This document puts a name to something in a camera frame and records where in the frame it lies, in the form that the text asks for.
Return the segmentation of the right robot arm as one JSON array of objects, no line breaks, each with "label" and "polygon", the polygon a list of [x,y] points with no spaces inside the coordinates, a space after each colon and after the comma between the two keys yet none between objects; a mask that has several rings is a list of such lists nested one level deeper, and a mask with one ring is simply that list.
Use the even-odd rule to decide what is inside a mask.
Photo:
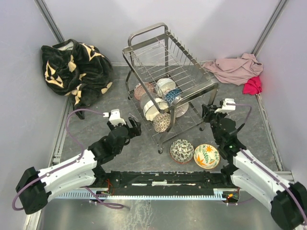
[{"label": "right robot arm", "polygon": [[275,223],[283,230],[307,225],[307,189],[300,182],[291,183],[260,162],[237,138],[242,125],[227,118],[237,103],[220,106],[202,105],[202,118],[210,124],[220,156],[228,162],[221,169],[220,182],[235,185],[262,203]]}]

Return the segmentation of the stainless steel dish rack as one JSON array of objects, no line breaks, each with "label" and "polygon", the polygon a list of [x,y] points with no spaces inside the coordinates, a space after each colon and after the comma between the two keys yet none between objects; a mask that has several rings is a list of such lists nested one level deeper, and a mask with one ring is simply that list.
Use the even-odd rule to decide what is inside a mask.
[{"label": "stainless steel dish rack", "polygon": [[218,83],[165,23],[132,33],[122,55],[130,68],[125,81],[128,98],[158,153],[180,134],[204,129],[201,105],[213,104]]}]

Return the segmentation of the black leaf patterned bowl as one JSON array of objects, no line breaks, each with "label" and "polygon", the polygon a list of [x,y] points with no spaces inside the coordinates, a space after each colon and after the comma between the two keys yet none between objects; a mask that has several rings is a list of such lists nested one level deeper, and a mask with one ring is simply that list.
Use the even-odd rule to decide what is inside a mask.
[{"label": "black leaf patterned bowl", "polygon": [[170,156],[177,163],[188,163],[192,159],[193,154],[193,145],[185,139],[177,139],[170,146]]}]

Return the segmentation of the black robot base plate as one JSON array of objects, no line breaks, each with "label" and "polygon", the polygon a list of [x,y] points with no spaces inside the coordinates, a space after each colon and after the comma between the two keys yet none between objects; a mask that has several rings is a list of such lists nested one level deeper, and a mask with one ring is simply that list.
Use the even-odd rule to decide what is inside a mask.
[{"label": "black robot base plate", "polygon": [[107,172],[90,188],[110,188],[113,195],[209,195],[209,189],[236,189],[221,173],[196,172]]}]

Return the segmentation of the blue triangle patterned bowl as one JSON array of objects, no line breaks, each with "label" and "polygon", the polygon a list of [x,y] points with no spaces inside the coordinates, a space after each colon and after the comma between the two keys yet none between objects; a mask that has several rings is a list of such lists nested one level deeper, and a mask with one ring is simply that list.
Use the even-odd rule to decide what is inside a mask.
[{"label": "blue triangle patterned bowl", "polygon": [[175,89],[172,89],[172,90],[169,90],[166,94],[165,94],[165,97],[164,97],[164,100],[169,104],[171,105],[173,100],[179,96],[181,94],[181,89],[178,89],[178,88],[175,88]]}]

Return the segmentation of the white scalloped bowl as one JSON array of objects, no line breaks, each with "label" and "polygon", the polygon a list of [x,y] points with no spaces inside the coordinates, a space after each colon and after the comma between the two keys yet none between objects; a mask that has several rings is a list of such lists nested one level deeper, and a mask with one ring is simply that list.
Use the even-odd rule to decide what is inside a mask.
[{"label": "white scalloped bowl", "polygon": [[[152,97],[155,99],[156,103],[158,104],[161,110],[164,110],[168,107],[168,103],[163,100],[162,98],[158,97],[155,94],[152,94]],[[150,99],[149,95],[144,94],[140,98],[140,106],[143,110],[143,115],[146,120],[153,121],[153,119],[160,114],[159,110],[156,108],[155,104]]]}]

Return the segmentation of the brown cross patterned bowl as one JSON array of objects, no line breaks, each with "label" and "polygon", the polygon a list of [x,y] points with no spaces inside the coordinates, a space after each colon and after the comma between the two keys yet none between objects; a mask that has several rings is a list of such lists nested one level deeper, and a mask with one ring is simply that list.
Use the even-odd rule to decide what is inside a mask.
[{"label": "brown cross patterned bowl", "polygon": [[154,130],[158,133],[165,132],[171,123],[171,115],[168,113],[158,114],[153,119]]}]

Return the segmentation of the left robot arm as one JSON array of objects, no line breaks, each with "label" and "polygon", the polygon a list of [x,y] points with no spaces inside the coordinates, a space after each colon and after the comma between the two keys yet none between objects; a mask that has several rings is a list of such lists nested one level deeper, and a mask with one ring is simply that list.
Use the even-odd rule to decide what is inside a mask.
[{"label": "left robot arm", "polygon": [[16,198],[22,207],[12,208],[30,215],[40,211],[55,197],[79,187],[101,187],[106,182],[106,173],[101,167],[122,152],[134,137],[140,136],[141,124],[129,117],[130,124],[113,125],[108,135],[102,137],[82,153],[49,168],[26,169],[16,186]]}]

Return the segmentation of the plain white bowl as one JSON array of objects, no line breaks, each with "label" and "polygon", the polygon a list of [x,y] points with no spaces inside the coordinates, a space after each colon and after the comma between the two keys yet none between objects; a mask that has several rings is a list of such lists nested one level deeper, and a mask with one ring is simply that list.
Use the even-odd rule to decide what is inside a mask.
[{"label": "plain white bowl", "polygon": [[158,96],[163,97],[167,91],[176,87],[176,83],[170,78],[161,78],[156,83],[156,93]]}]

